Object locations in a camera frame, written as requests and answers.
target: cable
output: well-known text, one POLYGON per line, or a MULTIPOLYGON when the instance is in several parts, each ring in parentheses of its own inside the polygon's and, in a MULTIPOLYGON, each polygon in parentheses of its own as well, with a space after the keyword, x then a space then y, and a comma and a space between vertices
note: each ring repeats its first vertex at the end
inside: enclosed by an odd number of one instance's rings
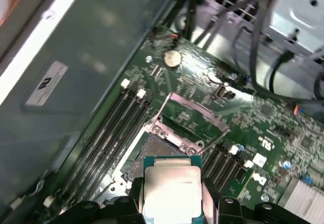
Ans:
POLYGON ((165 27, 170 27, 173 21, 176 19, 180 10, 183 8, 187 0, 177 0, 176 4, 173 6, 169 14, 164 18, 162 24, 165 27))
POLYGON ((237 32, 234 40, 233 40, 233 43, 231 45, 231 51, 232 51, 232 58, 233 58, 233 61, 236 65, 236 68, 239 70, 240 73, 242 74, 246 74, 243 69, 241 68, 241 66, 239 65, 238 63, 238 59, 237 59, 237 52, 236 52, 236 43, 238 41, 238 39, 241 37, 243 31, 246 31, 248 33, 251 33, 251 31, 248 30, 248 28, 246 28, 245 26, 242 26, 239 31, 237 32))
POLYGON ((269 79, 269 91, 270 92, 274 92, 274 77, 275 74, 277 73, 279 67, 283 64, 286 63, 288 61, 290 61, 293 57, 295 56, 295 54, 289 50, 284 51, 276 60, 272 73, 270 75, 270 79, 269 79))
POLYGON ((194 41, 194 44, 199 44, 203 40, 203 38, 205 38, 206 35, 210 32, 210 30, 214 27, 214 24, 216 22, 220 24, 219 26, 222 26, 223 21, 226 19, 226 14, 227 13, 234 12, 234 11, 236 11, 238 9, 242 9, 242 8, 246 7, 248 4, 250 4, 252 2, 256 2, 256 1, 257 0, 244 0, 244 1, 241 1, 239 3, 233 4, 233 5, 229 6, 228 8, 225 8, 225 9, 221 10, 218 14, 215 15, 215 16, 218 17, 218 19, 216 21, 210 20, 209 24, 206 26, 204 31, 194 41))
POLYGON ((225 22, 225 20, 226 20, 226 16, 222 16, 221 18, 219 18, 218 22, 216 23, 217 26, 215 27, 214 31, 211 33, 211 35, 207 39, 204 46, 202 47, 202 49, 204 51, 208 50, 209 46, 211 46, 216 34, 218 34, 218 32, 221 29, 221 27, 222 27, 223 23, 225 22))
POLYGON ((265 20, 268 8, 268 0, 260 0, 259 2, 259 13, 254 25, 253 33, 252 33, 252 42, 251 42, 251 51, 250 51, 250 74, 251 81, 254 89, 261 95, 266 96, 268 98, 273 98, 277 100, 283 100, 287 102, 294 102, 299 104, 317 104, 324 103, 324 99, 314 100, 314 99, 298 99, 298 98, 290 98, 282 95, 274 94, 264 87, 258 85, 256 80, 256 67, 257 67, 257 58, 258 58, 258 50, 259 50, 259 41, 262 33, 263 22, 265 20))
POLYGON ((191 41, 192 33, 196 26, 196 8, 197 8, 198 0, 189 0, 185 27, 183 30, 183 36, 188 41, 191 41))
POLYGON ((321 81, 324 80, 324 72, 320 73, 314 83, 314 95, 316 99, 323 99, 323 94, 322 91, 320 89, 320 83, 321 81))
POLYGON ((300 115, 301 113, 304 111, 303 108, 301 108, 300 106, 296 105, 295 109, 294 109, 294 115, 296 117, 296 119, 298 120, 298 122, 303 126, 303 128, 307 129, 309 132, 311 132, 312 134, 315 134, 317 136, 323 136, 322 132, 317 132, 314 131, 313 129, 311 129, 310 127, 308 127, 303 120, 301 119, 300 115))

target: ram slot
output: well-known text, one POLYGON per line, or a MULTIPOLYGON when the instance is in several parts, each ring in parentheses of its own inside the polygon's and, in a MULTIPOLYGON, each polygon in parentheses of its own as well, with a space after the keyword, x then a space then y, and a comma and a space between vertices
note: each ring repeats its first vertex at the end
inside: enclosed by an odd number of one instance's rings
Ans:
POLYGON ((129 142, 129 138, 132 136, 134 131, 138 128, 138 125, 142 121, 143 116, 145 115, 145 112, 148 109, 148 106, 149 106, 148 103, 144 103, 144 105, 142 105, 138 110, 138 112, 134 115, 133 119, 131 119, 128 122, 126 129, 120 135, 119 139, 115 143, 115 148, 113 150, 113 153, 107 159, 107 162, 104 164, 102 170, 98 174, 98 177, 91 184, 89 190, 87 191, 86 196, 83 197, 82 200, 89 200, 93 196, 95 190, 99 187, 100 183, 106 176, 107 172, 111 169, 113 163, 116 161, 116 158, 120 157, 121 152, 129 142))
POLYGON ((210 175, 210 173, 213 171, 215 163, 219 161, 222 155, 223 153, 218 147, 216 147, 211 156, 208 158, 207 162, 202 167, 203 177, 208 177, 210 175))
POLYGON ((209 171, 209 173, 206 177, 209 177, 214 182, 214 179, 220 172, 220 169, 221 169, 225 159, 226 159, 226 155, 223 152, 221 152, 221 154, 215 160, 211 170, 209 171))
POLYGON ((122 114, 124 114, 125 111, 127 111, 127 108, 130 106, 133 97, 134 94, 128 92, 128 94, 124 97, 119 107, 115 108, 115 111, 112 114, 112 116, 109 118, 109 121, 105 124, 105 127, 100 131, 98 137, 95 139, 95 142, 97 143, 94 147, 94 150, 86 158, 85 163, 80 168, 78 174, 76 174, 73 183, 64 192, 66 195, 69 196, 70 193, 73 192, 73 190, 75 190, 80 184, 83 183, 83 180, 86 178, 88 171, 91 169, 94 162, 96 161, 96 158, 98 157, 102 149, 105 147, 105 139, 107 139, 107 135, 109 135, 112 129, 114 128, 114 126, 117 125, 117 121, 120 119, 122 114))
POLYGON ((215 167, 214 173, 211 176, 211 179, 215 186, 217 187, 218 182, 220 181, 221 176, 223 175, 223 172, 226 171, 227 168, 229 168, 229 165, 231 164, 231 159, 229 156, 224 155, 223 159, 219 162, 218 167, 215 167))
POLYGON ((119 110, 119 108, 124 105, 122 101, 124 101, 128 97, 125 91, 119 93, 112 106, 109 108, 103 119, 101 120, 99 127, 92 134, 91 138, 84 146, 80 154, 78 155, 77 160, 74 162, 73 167, 70 169, 68 176, 65 179, 65 182, 62 186, 64 186, 64 192, 70 188, 71 185, 75 181, 75 177, 78 176, 79 172, 82 171, 88 161, 88 157, 90 153, 95 150, 95 146, 98 143, 100 136, 102 135, 103 130, 107 127, 109 122, 111 121, 113 115, 119 110))
POLYGON ((117 114, 113 117, 111 124, 109 124, 107 130, 100 138, 98 150, 92 153, 90 160, 87 162, 84 175, 78 176, 79 183, 74 192, 71 193, 70 198, 79 195, 79 193, 86 187, 86 185, 92 179, 92 173, 101 165, 102 159, 111 148, 111 138, 118 132, 124 125, 124 119, 128 119, 137 108, 137 102, 134 98, 127 100, 121 110, 118 110, 117 114))
POLYGON ((218 191, 222 194, 229 182, 237 175, 240 165, 235 161, 231 168, 227 171, 227 175, 218 187, 218 191))

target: black ram slot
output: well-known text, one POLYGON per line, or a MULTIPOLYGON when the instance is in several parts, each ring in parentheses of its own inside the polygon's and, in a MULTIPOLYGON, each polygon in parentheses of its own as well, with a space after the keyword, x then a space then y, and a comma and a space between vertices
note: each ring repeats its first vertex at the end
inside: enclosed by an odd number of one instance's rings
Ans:
POLYGON ((108 137, 108 135, 111 133, 112 129, 118 125, 117 121, 121 118, 121 116, 126 112, 126 109, 130 106, 130 103, 132 102, 132 96, 128 95, 121 104, 119 104, 119 107, 115 108, 115 111, 109 118, 109 120, 106 122, 104 129, 104 134, 99 132, 98 139, 95 139, 97 141, 97 146, 95 147, 94 151, 90 153, 90 155, 86 158, 85 164, 80 168, 80 172, 76 175, 76 177, 73 180, 73 183, 69 186, 69 188, 66 189, 64 193, 69 194, 73 189, 75 189, 76 186, 79 186, 83 183, 84 178, 86 178, 87 173, 91 169, 91 167, 94 164, 94 161, 96 160, 98 154, 102 151, 102 148, 105 146, 105 141, 108 137))
POLYGON ((78 188, 77 193, 74 195, 74 198, 79 201, 80 195, 82 195, 85 190, 87 189, 89 183, 93 181, 95 178, 95 175, 97 171, 100 169, 102 164, 107 161, 106 158, 111 156, 111 153, 115 147, 115 142, 118 139, 118 137, 124 132, 126 128, 126 124, 130 121, 130 119, 134 116, 135 112, 137 111, 139 107, 139 104, 134 100, 133 104, 129 108, 127 114, 124 114, 123 117, 119 118, 119 122, 114 128, 114 130, 107 136, 105 139, 106 147, 105 149, 100 153, 100 156, 98 160, 92 165, 92 168, 90 171, 88 171, 87 177, 84 180, 83 184, 78 188))
POLYGON ((92 186, 88 190, 88 193, 85 196, 85 198, 83 198, 83 200, 88 200, 93 196, 95 190, 98 188, 98 186, 100 185, 100 183, 104 179, 105 175, 110 170, 113 163, 115 162, 115 157, 118 157, 120 155, 123 148, 126 146, 127 142, 129 141, 129 138, 131 137, 133 132, 138 128, 138 125, 142 121, 143 116, 145 115, 145 112, 148 109, 148 106, 149 106, 149 103, 145 103, 145 105, 143 105, 141 107, 141 110, 139 110, 138 114, 136 114, 133 117, 134 121, 130 120, 130 122, 128 124, 129 129, 126 130, 125 131, 126 134, 121 136, 120 139, 117 141, 117 147, 115 148, 113 155, 111 155, 110 158, 108 159, 108 161, 105 163, 105 165, 103 167, 103 170, 99 174, 99 177, 96 179, 95 182, 92 183, 92 186))
POLYGON ((215 162, 217 162, 219 160, 221 155, 223 155, 223 153, 216 146, 215 150, 212 152, 211 156, 208 158, 207 162, 202 167, 203 177, 207 177, 211 173, 211 171, 213 171, 215 162))
POLYGON ((85 185, 92 179, 91 172, 93 169, 98 167, 100 161, 103 159, 103 155, 107 152, 107 149, 110 149, 110 139, 114 134, 114 131, 119 131, 123 127, 124 118, 128 118, 132 115, 133 110, 136 109, 137 103, 134 99, 127 99, 123 104, 121 110, 116 112, 116 115, 112 118, 111 123, 107 127, 106 132, 101 136, 98 146, 98 150, 91 154, 91 158, 88 160, 86 168, 83 169, 84 174, 79 174, 78 178, 75 180, 77 184, 76 195, 85 187, 85 185))
POLYGON ((218 156, 213 160, 213 162, 210 164, 209 169, 206 169, 205 173, 204 173, 204 177, 210 177, 214 171, 218 170, 218 166, 219 163, 222 162, 224 160, 224 153, 223 152, 219 152, 218 156))
POLYGON ((220 177, 222 176, 223 172, 229 167, 231 163, 231 159, 229 156, 225 155, 223 160, 219 162, 219 167, 215 168, 214 174, 211 176, 213 183, 217 186, 220 177))
POLYGON ((219 173, 221 166, 223 165, 224 161, 226 160, 226 155, 224 153, 221 153, 219 155, 220 157, 217 159, 217 161, 214 162, 213 167, 209 171, 206 177, 209 177, 213 180, 216 177, 216 175, 219 173))
POLYGON ((100 132, 102 131, 103 127, 106 125, 106 123, 111 119, 112 115, 114 114, 114 112, 116 111, 116 108, 119 107, 120 102, 122 101, 123 97, 125 96, 125 92, 121 92, 119 93, 118 97, 116 98, 116 100, 113 102, 112 106, 109 108, 109 110, 107 111, 107 113, 105 114, 105 116, 103 117, 103 119, 100 122, 99 127, 96 129, 96 131, 92 134, 89 142, 84 146, 84 148, 82 149, 82 151, 80 152, 79 156, 77 157, 75 163, 73 164, 73 167, 71 168, 71 170, 69 171, 68 176, 65 179, 65 182, 63 184, 63 186, 67 186, 69 185, 69 182, 72 181, 72 176, 74 176, 74 174, 76 172, 78 172, 78 170, 82 169, 81 166, 83 166, 84 162, 86 161, 85 156, 88 154, 89 150, 91 149, 91 142, 94 141, 95 138, 98 137, 98 135, 100 134, 100 132))
POLYGON ((229 182, 237 175, 237 172, 240 169, 240 165, 234 161, 233 165, 231 166, 231 169, 226 173, 225 178, 222 181, 222 184, 219 185, 218 191, 222 194, 222 192, 225 190, 225 188, 228 186, 229 182))

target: motherboard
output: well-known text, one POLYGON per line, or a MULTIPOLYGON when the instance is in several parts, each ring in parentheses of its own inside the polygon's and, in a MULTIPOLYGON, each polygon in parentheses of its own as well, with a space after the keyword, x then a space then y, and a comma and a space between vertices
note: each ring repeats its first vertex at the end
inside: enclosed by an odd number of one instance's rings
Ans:
POLYGON ((200 155, 202 177, 251 209, 278 203, 295 179, 322 189, 322 124, 297 120, 294 107, 256 94, 248 77, 159 28, 55 175, 44 205, 126 195, 146 156, 200 155))

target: green circuit board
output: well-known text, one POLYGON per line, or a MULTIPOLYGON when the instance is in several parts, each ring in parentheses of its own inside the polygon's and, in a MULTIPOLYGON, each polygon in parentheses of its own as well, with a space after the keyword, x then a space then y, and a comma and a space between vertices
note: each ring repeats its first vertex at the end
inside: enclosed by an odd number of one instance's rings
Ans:
MULTIPOLYGON (((160 36, 168 33, 168 30, 164 30, 160 36)), ((58 189, 76 156, 111 107, 125 78, 130 82, 136 81, 139 88, 150 92, 153 99, 134 134, 125 144, 123 153, 142 125, 157 114, 168 94, 177 93, 188 101, 199 103, 227 124, 230 132, 223 140, 243 146, 247 160, 255 163, 258 161, 256 155, 266 158, 262 166, 254 164, 247 168, 241 179, 232 179, 225 191, 226 196, 238 198, 241 204, 254 208, 265 194, 269 196, 269 201, 276 203, 292 177, 307 174, 312 177, 314 185, 323 187, 324 137, 303 128, 293 115, 294 106, 257 95, 236 70, 185 39, 180 39, 173 48, 181 54, 180 66, 169 69, 165 66, 164 54, 171 46, 171 39, 157 40, 153 46, 150 40, 144 43, 62 166, 59 177, 51 186, 53 192, 58 189), (224 83, 226 90, 234 93, 234 97, 215 97, 215 91, 224 83), (291 169, 280 167, 279 163, 284 161, 291 162, 291 169), (265 178, 266 182, 260 184, 254 178, 256 173, 265 178)), ((201 140, 205 147, 213 143, 221 133, 199 113, 173 102, 167 103, 162 116, 163 122, 179 135, 192 142, 201 140)), ((307 116, 302 119, 305 124, 320 131, 322 126, 319 122, 307 116)), ((212 150, 203 154, 203 162, 210 157, 212 150)), ((122 155, 115 158, 113 166, 118 164, 122 155)), ((130 165, 136 155, 136 152, 131 154, 123 169, 127 170, 127 163, 130 165)))

